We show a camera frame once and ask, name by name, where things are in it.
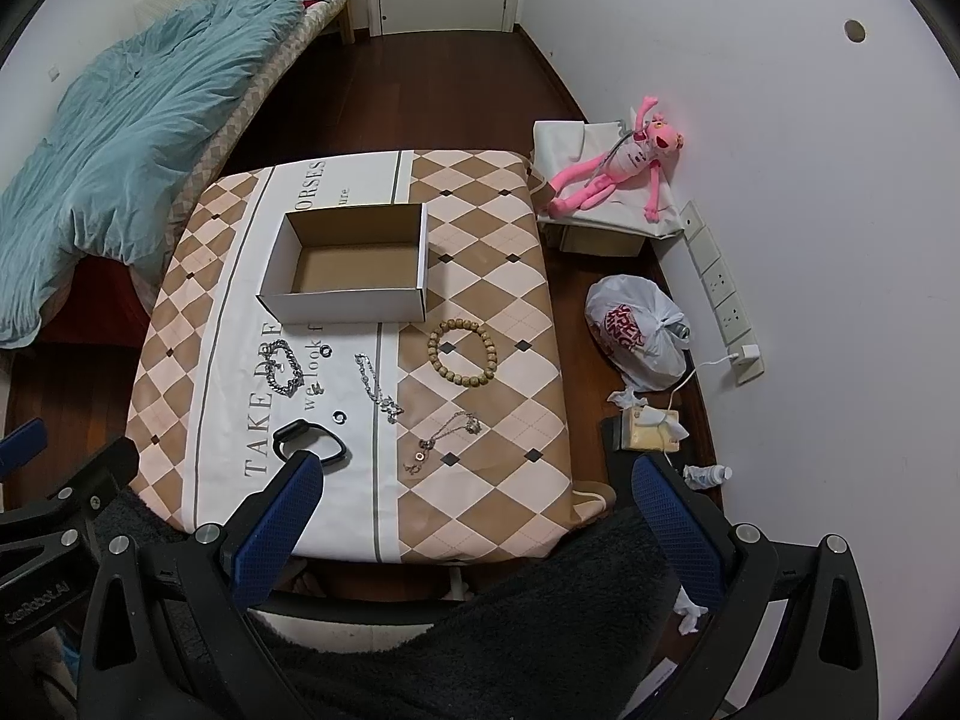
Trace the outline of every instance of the open cardboard box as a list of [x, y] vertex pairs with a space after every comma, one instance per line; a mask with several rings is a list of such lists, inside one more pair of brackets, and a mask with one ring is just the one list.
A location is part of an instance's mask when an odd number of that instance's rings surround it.
[[257, 298], [280, 324], [423, 322], [426, 206], [291, 211]]

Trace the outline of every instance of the silver chain necklace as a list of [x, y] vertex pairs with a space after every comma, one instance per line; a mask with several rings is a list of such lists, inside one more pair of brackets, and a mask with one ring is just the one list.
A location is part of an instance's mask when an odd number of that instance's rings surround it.
[[[457, 425], [455, 428], [449, 427], [450, 423], [453, 420], [465, 416], [467, 418], [466, 425]], [[421, 447], [421, 452], [416, 453], [414, 456], [414, 461], [411, 463], [404, 463], [403, 470], [409, 473], [411, 476], [421, 472], [421, 469], [424, 467], [427, 458], [430, 457], [430, 451], [437, 445], [437, 442], [445, 436], [450, 436], [456, 433], [458, 430], [466, 430], [470, 435], [476, 436], [483, 426], [480, 424], [480, 420], [477, 418], [477, 415], [473, 412], [457, 412], [450, 419], [446, 420], [443, 425], [440, 425], [440, 429], [429, 437], [429, 439], [421, 439], [419, 441], [419, 447]]]
[[[287, 356], [287, 362], [290, 362], [290, 370], [293, 372], [293, 376], [283, 386], [277, 384], [277, 370], [283, 370], [283, 365], [272, 358], [279, 350], [283, 350], [283, 353]], [[304, 385], [304, 370], [296, 361], [294, 350], [290, 348], [290, 344], [283, 341], [282, 338], [264, 343], [260, 347], [260, 355], [267, 364], [267, 385], [270, 386], [270, 389], [281, 395], [293, 397], [294, 392]]]
[[[355, 354], [353, 358], [356, 360], [357, 367], [360, 368], [360, 380], [363, 382], [363, 386], [367, 390], [371, 401], [380, 408], [381, 412], [387, 415], [387, 422], [390, 422], [392, 425], [397, 424], [397, 417], [403, 413], [403, 409], [400, 408], [400, 404], [392, 399], [390, 395], [385, 395], [381, 391], [380, 383], [377, 381], [376, 371], [373, 370], [373, 363], [370, 362], [370, 358], [365, 354]], [[371, 378], [373, 378], [373, 388], [370, 386]]]

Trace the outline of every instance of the pink panther plush toy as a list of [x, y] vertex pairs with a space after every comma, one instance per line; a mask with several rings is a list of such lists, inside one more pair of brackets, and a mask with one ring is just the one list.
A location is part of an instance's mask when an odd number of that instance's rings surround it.
[[[647, 221], [659, 221], [659, 172], [661, 159], [683, 148], [683, 135], [664, 122], [661, 114], [654, 114], [650, 124], [643, 119], [659, 102], [656, 98], [643, 98], [637, 111], [637, 124], [606, 154], [566, 167], [551, 180], [550, 186], [557, 196], [550, 201], [547, 213], [552, 218], [572, 214], [578, 208], [587, 210], [606, 200], [618, 184], [639, 175], [650, 168], [650, 200], [643, 208]], [[567, 199], [560, 199], [560, 190], [573, 181], [589, 178], [587, 186], [575, 191]]]

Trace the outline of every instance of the white plastic bag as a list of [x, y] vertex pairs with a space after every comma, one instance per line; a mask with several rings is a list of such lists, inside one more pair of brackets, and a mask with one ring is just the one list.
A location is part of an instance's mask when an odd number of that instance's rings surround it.
[[607, 276], [587, 293], [587, 325], [619, 368], [627, 389], [658, 391], [686, 372], [690, 328], [683, 312], [652, 281]]

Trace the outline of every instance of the metal screw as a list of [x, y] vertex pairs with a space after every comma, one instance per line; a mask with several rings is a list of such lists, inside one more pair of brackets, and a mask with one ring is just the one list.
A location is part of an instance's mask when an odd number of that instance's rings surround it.
[[837, 555], [843, 555], [847, 550], [847, 543], [843, 536], [827, 536], [827, 549], [830, 552], [836, 552]]
[[126, 536], [117, 536], [110, 542], [107, 549], [109, 549], [110, 555], [122, 555], [123, 552], [126, 552], [128, 546], [130, 546], [130, 540]]
[[220, 537], [220, 527], [218, 525], [200, 525], [194, 533], [194, 538], [202, 544], [213, 543]]
[[736, 526], [736, 537], [745, 544], [755, 544], [760, 541], [760, 530], [750, 523]]

